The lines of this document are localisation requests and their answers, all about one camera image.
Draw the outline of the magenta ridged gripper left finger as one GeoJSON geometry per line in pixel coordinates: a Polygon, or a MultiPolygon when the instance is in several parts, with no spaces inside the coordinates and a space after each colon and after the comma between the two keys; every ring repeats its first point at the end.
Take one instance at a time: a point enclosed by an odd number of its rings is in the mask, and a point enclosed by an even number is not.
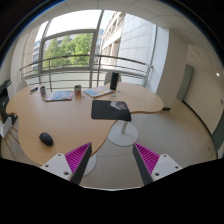
{"type": "Polygon", "coordinates": [[[41,168],[51,174],[59,176],[79,185],[92,153],[92,144],[86,143],[72,151],[57,153],[41,168]]]}

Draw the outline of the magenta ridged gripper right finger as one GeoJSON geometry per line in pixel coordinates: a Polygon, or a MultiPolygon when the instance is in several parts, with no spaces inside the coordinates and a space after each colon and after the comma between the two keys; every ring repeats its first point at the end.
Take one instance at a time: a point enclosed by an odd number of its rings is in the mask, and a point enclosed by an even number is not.
{"type": "Polygon", "coordinates": [[[144,185],[182,169],[168,154],[157,154],[137,143],[133,144],[133,155],[144,185]]]}

